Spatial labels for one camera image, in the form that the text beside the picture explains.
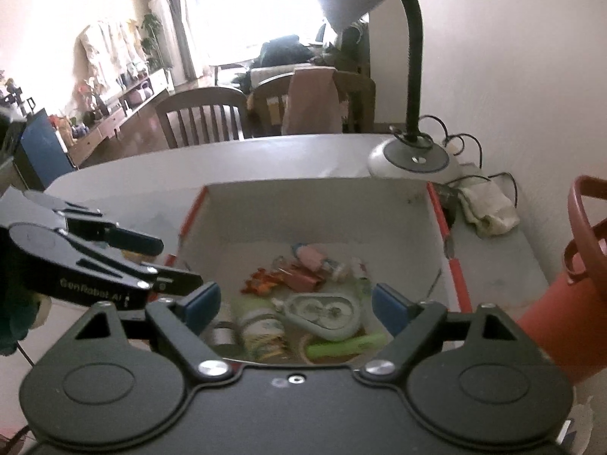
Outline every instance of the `bucket handle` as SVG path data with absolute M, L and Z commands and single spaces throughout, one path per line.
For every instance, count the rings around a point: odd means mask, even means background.
M 591 226 L 582 196 L 607 200 L 607 180 L 579 176 L 571 186 L 567 210 L 574 239 L 565 248 L 563 264 L 572 282 L 590 277 L 595 288 L 607 300 L 607 256 L 605 256 L 607 248 L 603 249 L 599 243 L 600 240 L 607 238 L 607 219 L 594 227 Z M 573 257 L 576 253 L 580 254 L 584 263 L 582 270 L 574 268 Z

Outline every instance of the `pink toy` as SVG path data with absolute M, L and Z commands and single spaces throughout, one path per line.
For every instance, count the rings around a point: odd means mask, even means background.
M 328 258 L 327 255 L 308 244 L 294 244 L 292 251 L 304 267 L 312 271 L 324 271 L 335 282 L 343 281 L 348 275 L 347 265 Z

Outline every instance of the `window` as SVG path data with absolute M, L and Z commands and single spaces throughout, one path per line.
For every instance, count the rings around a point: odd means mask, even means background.
M 313 41 L 322 24 L 317 0 L 196 0 L 200 36 L 213 57 L 297 34 Z

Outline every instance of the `white table surface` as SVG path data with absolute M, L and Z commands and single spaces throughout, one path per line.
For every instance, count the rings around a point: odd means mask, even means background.
M 127 228 L 163 238 L 166 251 L 173 252 L 178 228 L 201 186 L 239 180 L 367 177 L 367 156 L 385 138 L 301 135 L 165 150 L 66 174 L 47 193 L 98 207 Z M 517 315 L 547 289 L 520 228 L 481 240 L 458 214 L 451 231 L 473 306 L 492 301 Z M 38 360 L 82 312 L 69 304 L 53 306 L 48 322 L 22 343 L 32 359 Z M 0 386 L 0 400 L 6 422 L 17 428 L 25 420 L 16 387 L 28 369 L 19 355 L 0 360 L 0 377 L 12 380 Z

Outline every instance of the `desk lamp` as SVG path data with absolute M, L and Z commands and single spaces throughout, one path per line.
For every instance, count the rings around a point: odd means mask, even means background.
M 336 31 L 368 13 L 384 0 L 319 0 L 326 18 Z M 420 96 L 423 55 L 423 26 L 418 0 L 401 0 L 409 27 L 409 77 L 407 117 L 404 132 L 390 127 L 394 138 L 378 145 L 368 159 L 368 168 L 378 177 L 408 177 L 445 183 L 460 176 L 457 160 L 430 135 L 421 133 Z

